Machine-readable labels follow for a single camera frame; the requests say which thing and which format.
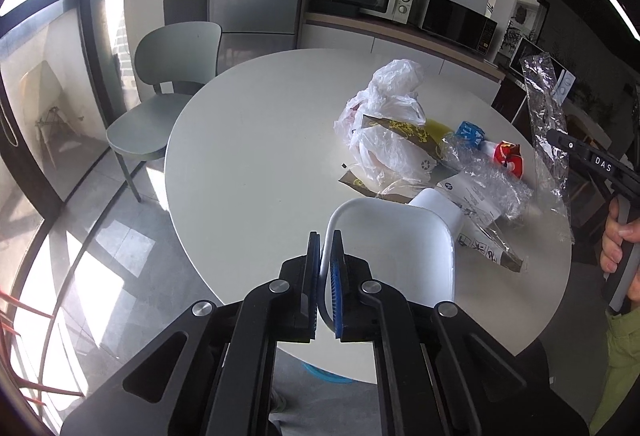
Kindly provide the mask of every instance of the plastic wrap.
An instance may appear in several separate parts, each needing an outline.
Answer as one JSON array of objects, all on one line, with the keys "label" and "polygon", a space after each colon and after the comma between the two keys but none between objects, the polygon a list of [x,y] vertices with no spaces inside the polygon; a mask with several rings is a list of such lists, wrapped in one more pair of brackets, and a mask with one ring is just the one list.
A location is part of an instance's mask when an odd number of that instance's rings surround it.
[{"label": "plastic wrap", "polygon": [[393,60],[376,71],[366,89],[347,102],[334,123],[334,130],[356,163],[380,188],[405,178],[428,180],[435,160],[420,147],[393,131],[372,127],[366,116],[388,118],[414,126],[425,124],[424,111],[417,101],[415,88],[424,79],[420,64],[410,60]]},{"label": "plastic wrap", "polygon": [[513,221],[526,210],[533,191],[492,158],[471,148],[467,140],[448,134],[443,138],[440,150],[443,162],[465,174],[479,187],[475,195],[484,196],[491,202],[498,209],[498,216]]},{"label": "plastic wrap", "polygon": [[520,60],[527,87],[527,104],[535,157],[536,198],[543,208],[568,216],[566,181],[569,155],[546,140],[549,129],[566,133],[560,102],[554,98],[556,74],[548,53]]}]

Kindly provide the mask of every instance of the wooden chair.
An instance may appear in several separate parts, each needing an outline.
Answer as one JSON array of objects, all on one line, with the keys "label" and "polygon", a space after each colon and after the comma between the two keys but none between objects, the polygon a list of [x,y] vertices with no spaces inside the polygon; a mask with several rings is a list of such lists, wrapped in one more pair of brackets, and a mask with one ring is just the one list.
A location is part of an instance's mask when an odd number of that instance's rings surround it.
[{"label": "wooden chair", "polygon": [[[18,308],[22,308],[23,310],[30,311],[32,313],[35,313],[36,315],[40,315],[41,317],[45,317],[47,319],[53,319],[53,315],[37,310],[36,308],[33,308],[2,291],[0,291],[0,298],[8,302],[9,304],[13,304]],[[0,317],[2,318],[2,321],[1,321],[2,329],[0,330],[0,364],[2,364],[4,368],[7,370],[9,377],[11,378],[11,381],[15,384],[15,387],[17,387],[17,389],[21,389],[24,387],[27,389],[50,392],[53,394],[66,394],[69,396],[84,396],[84,394],[80,391],[69,391],[65,389],[58,389],[57,387],[44,386],[43,384],[36,384],[35,382],[31,382],[30,380],[27,380],[19,376],[14,371],[14,368],[11,365],[11,353],[9,351],[9,344],[7,341],[9,337],[6,336],[5,331],[8,331],[13,336],[20,336],[20,334],[14,330],[13,323],[4,312],[0,312]],[[41,402],[40,400],[36,400],[30,397],[25,397],[25,399],[28,400],[28,402],[33,402],[39,405],[43,405],[43,402]]]}]

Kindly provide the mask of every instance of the metal screw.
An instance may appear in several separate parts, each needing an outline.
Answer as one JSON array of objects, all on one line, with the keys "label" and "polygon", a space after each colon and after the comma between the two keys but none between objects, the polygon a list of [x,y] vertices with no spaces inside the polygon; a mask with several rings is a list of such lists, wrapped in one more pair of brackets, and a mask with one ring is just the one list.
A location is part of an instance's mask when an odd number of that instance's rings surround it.
[{"label": "metal screw", "polygon": [[196,315],[196,317],[206,317],[211,313],[212,310],[213,306],[210,302],[200,301],[196,302],[196,304],[193,305],[193,308],[191,308],[191,313]]},{"label": "metal screw", "polygon": [[284,279],[276,279],[271,281],[269,289],[274,293],[284,293],[289,289],[289,283]]},{"label": "metal screw", "polygon": [[458,314],[458,307],[453,302],[443,302],[438,306],[438,313],[443,317],[455,317]]},{"label": "metal screw", "polygon": [[378,293],[382,290],[382,285],[378,281],[365,281],[362,283],[364,293]]}]

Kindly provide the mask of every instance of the sunlight on floor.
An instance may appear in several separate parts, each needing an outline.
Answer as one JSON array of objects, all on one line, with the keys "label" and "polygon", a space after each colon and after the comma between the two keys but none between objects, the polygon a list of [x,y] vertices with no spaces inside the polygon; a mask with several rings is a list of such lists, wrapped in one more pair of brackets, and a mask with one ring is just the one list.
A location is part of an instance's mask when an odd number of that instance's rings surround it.
[{"label": "sunlight on floor", "polygon": [[145,168],[162,210],[169,210],[169,202],[166,199],[166,190],[164,188],[164,173],[149,166]]},{"label": "sunlight on floor", "polygon": [[82,243],[78,241],[70,232],[66,233],[66,246],[69,250],[69,259],[74,260],[76,255],[80,253]]},{"label": "sunlight on floor", "polygon": [[99,346],[124,281],[89,252],[76,269],[76,288],[89,331]]},{"label": "sunlight on floor", "polygon": [[127,233],[127,237],[122,242],[119,250],[114,256],[124,268],[129,270],[136,277],[140,277],[140,272],[145,267],[146,261],[156,242],[140,234],[133,228]]},{"label": "sunlight on floor", "polygon": [[[56,291],[53,286],[48,242],[42,245],[33,263],[20,300],[44,313],[53,311],[56,304]],[[20,337],[16,340],[18,351],[12,352],[12,363],[16,358],[14,369],[20,376],[29,380],[37,378],[40,355],[48,327],[49,319],[21,308],[16,311],[14,329],[20,333]]]},{"label": "sunlight on floor", "polygon": [[[59,389],[80,390],[85,394],[89,388],[63,315],[57,316],[53,327],[42,381],[48,386],[55,384]],[[43,401],[50,403],[58,411],[65,410],[77,399],[75,396],[63,394],[47,394],[47,396],[49,396],[49,402],[44,399]]]}]

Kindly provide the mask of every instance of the glass door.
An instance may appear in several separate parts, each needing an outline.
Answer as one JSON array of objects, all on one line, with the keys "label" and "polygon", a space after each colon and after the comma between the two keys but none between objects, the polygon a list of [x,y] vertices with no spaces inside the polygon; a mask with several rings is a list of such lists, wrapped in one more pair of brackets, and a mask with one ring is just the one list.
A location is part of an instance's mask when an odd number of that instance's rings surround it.
[{"label": "glass door", "polygon": [[108,148],[82,53],[78,0],[59,0],[0,38],[0,74],[26,146],[65,200]]},{"label": "glass door", "polygon": [[40,227],[54,223],[63,202],[33,159],[1,82],[0,126],[0,291],[10,294]]}]

